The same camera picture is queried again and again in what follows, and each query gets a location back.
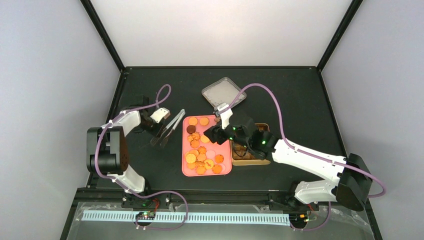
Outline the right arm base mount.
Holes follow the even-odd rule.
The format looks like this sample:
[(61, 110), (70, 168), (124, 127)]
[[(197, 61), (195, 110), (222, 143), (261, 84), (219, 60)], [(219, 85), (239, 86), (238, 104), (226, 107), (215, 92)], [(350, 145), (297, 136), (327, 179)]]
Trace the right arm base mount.
[(315, 203), (302, 203), (293, 194), (286, 191), (270, 191), (267, 194), (268, 200), (265, 202), (270, 210), (283, 211), (286, 213), (306, 213), (308, 211), (318, 211), (319, 205)]

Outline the metal tongs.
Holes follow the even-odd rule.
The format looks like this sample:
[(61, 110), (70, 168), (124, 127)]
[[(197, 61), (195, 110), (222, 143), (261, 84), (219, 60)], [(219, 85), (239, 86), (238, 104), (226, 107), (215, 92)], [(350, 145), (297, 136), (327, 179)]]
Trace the metal tongs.
[(161, 148), (164, 148), (167, 145), (172, 133), (176, 130), (177, 126), (179, 125), (185, 114), (186, 110), (182, 108), (179, 113), (166, 126), (161, 127), (161, 129), (159, 130), (159, 135), (154, 137), (150, 141), (150, 145), (159, 145)]

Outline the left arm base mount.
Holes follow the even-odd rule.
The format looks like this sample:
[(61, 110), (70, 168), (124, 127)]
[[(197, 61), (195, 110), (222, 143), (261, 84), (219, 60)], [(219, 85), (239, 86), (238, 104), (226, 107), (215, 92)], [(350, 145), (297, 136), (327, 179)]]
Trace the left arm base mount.
[(140, 210), (163, 210), (167, 209), (169, 205), (169, 194), (161, 194), (150, 198), (138, 198), (133, 195), (126, 195), (122, 198), (121, 207), (127, 209), (140, 209)]

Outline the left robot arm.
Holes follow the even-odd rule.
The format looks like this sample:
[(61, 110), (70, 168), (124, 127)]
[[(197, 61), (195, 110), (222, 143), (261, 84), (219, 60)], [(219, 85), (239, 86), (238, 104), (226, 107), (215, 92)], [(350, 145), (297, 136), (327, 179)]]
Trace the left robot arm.
[(148, 181), (130, 166), (126, 137), (135, 129), (157, 137), (171, 114), (159, 104), (159, 101), (150, 104), (149, 98), (144, 96), (140, 106), (126, 107), (104, 125), (89, 128), (86, 133), (88, 171), (119, 185), (128, 194), (147, 195)]

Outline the pink plastic tray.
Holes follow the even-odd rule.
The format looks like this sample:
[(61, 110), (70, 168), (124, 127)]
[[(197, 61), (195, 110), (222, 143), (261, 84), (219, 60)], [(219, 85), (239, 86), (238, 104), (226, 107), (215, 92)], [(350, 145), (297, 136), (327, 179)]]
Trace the pink plastic tray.
[[(186, 131), (188, 120), (191, 117), (196, 117), (198, 120), (202, 117), (209, 118), (209, 124), (202, 126), (198, 124), (196, 132), (188, 134)], [(204, 131), (208, 128), (215, 126), (214, 115), (197, 115), (187, 116), (182, 121), (182, 154), (181, 154), (181, 170), (182, 173), (187, 177), (203, 177), (203, 176), (219, 176), (226, 175), (232, 170), (231, 160), (231, 146), (227, 140), (224, 144), (218, 145), (217, 143), (203, 143), (200, 141), (200, 137), (204, 135)], [(206, 152), (213, 150), (216, 153), (214, 160), (207, 159)], [(188, 153), (196, 155), (197, 160), (195, 163), (187, 163), (185, 156)]]

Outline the gold cookie tin box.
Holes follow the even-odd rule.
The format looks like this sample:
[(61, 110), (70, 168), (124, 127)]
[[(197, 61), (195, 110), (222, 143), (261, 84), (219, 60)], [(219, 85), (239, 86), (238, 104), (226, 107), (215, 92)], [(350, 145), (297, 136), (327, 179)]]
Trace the gold cookie tin box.
[(258, 159), (247, 151), (245, 146), (230, 143), (231, 146), (231, 162), (233, 166), (263, 166), (269, 165), (271, 162), (266, 159)]

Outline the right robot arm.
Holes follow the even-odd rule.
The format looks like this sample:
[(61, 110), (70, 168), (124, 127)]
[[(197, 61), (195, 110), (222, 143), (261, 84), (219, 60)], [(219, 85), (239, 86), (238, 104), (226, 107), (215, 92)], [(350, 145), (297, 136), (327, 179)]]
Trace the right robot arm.
[(220, 121), (203, 133), (212, 143), (231, 141), (257, 159), (289, 165), (320, 177), (318, 181), (300, 181), (286, 193), (285, 204), (293, 210), (313, 202), (336, 202), (350, 210), (361, 211), (373, 183), (364, 160), (357, 154), (348, 157), (312, 150), (290, 140), (260, 130), (245, 114), (229, 110)]

